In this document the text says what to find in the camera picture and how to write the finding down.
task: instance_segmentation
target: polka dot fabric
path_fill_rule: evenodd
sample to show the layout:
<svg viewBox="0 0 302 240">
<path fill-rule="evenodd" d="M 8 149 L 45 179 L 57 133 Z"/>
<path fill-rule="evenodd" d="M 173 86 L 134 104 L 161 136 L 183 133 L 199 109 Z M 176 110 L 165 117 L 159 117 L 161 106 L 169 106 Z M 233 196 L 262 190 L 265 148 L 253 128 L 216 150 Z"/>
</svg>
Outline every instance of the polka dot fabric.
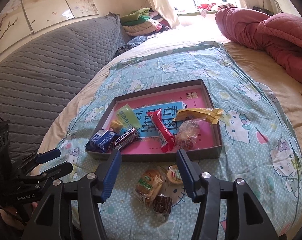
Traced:
<svg viewBox="0 0 302 240">
<path fill-rule="evenodd" d="M 95 99 L 80 109 L 58 144 L 61 157 L 43 165 L 42 171 L 71 162 L 73 172 L 64 182 L 95 171 L 99 161 L 85 152 L 85 144 L 114 97 L 195 79 L 204 81 L 214 106 L 224 109 L 221 155 L 199 161 L 200 167 L 219 179 L 245 179 L 276 231 L 285 233 L 302 213 L 302 154 L 293 127 L 270 88 L 253 81 L 216 42 L 137 57 L 111 67 Z M 200 205 L 192 203 L 183 185 L 165 187 L 174 198 L 165 222 L 146 213 L 132 197 L 137 179 L 150 165 L 122 163 L 111 197 L 99 206 L 109 239 L 191 238 Z M 76 202 L 72 210 L 73 223 L 79 227 Z M 222 201 L 219 240 L 224 239 L 225 226 L 226 203 Z"/>
</svg>

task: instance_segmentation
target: gray quilted headboard cover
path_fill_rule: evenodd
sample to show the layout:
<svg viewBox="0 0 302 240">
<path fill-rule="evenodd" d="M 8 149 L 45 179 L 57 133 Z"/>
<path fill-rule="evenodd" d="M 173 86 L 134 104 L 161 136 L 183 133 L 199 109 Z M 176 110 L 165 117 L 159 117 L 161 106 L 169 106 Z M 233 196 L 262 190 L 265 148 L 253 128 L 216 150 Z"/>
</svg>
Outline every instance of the gray quilted headboard cover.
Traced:
<svg viewBox="0 0 302 240">
<path fill-rule="evenodd" d="M 11 120 L 10 153 L 36 153 L 64 107 L 130 40 L 118 15 L 48 32 L 0 63 L 0 116 Z"/>
</svg>

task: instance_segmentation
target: metal bolt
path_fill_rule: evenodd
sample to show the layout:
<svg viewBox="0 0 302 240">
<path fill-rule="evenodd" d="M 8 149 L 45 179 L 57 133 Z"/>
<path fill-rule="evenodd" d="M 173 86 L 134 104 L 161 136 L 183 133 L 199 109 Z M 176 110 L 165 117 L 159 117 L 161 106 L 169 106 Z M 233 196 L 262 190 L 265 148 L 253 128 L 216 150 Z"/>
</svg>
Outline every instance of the metal bolt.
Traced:
<svg viewBox="0 0 302 240">
<path fill-rule="evenodd" d="M 61 181 L 59 179 L 56 179 L 55 181 L 53 181 L 54 186 L 59 186 L 60 184 L 61 184 Z"/>
<path fill-rule="evenodd" d="M 95 173 L 89 173 L 89 174 L 87 174 L 86 175 L 86 177 L 88 178 L 88 179 L 94 179 L 95 178 Z"/>
<path fill-rule="evenodd" d="M 211 177 L 211 174 L 208 173 L 208 172 L 203 172 L 203 173 L 201 174 L 201 176 L 202 176 L 203 178 L 205 178 L 205 179 L 208 179 L 208 178 Z"/>
<path fill-rule="evenodd" d="M 245 181 L 243 179 L 236 179 L 236 182 L 239 185 L 243 185 Z"/>
</svg>

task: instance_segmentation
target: red snack wrapper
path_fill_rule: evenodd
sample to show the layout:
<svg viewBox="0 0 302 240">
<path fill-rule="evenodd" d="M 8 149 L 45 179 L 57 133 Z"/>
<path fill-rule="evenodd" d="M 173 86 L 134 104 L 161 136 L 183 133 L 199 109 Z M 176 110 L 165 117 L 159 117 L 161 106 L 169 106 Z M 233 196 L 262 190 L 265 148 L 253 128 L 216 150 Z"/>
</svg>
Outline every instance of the red snack wrapper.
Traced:
<svg viewBox="0 0 302 240">
<path fill-rule="evenodd" d="M 147 112 L 146 114 L 151 118 L 155 127 L 158 129 L 161 142 L 161 151 L 166 153 L 167 151 L 173 150 L 175 137 L 162 123 L 162 108 L 154 112 Z"/>
</svg>

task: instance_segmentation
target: red blanket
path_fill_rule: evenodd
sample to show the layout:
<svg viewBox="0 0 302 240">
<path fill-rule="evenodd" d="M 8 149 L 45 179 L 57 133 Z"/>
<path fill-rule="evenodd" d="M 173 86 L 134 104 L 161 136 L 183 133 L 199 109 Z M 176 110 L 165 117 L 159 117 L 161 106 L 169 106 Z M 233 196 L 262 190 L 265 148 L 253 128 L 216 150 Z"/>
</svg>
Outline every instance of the red blanket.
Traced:
<svg viewBox="0 0 302 240">
<path fill-rule="evenodd" d="M 302 83 L 302 18 L 227 8 L 216 14 L 222 34 L 251 49 L 266 51 L 286 72 Z"/>
</svg>

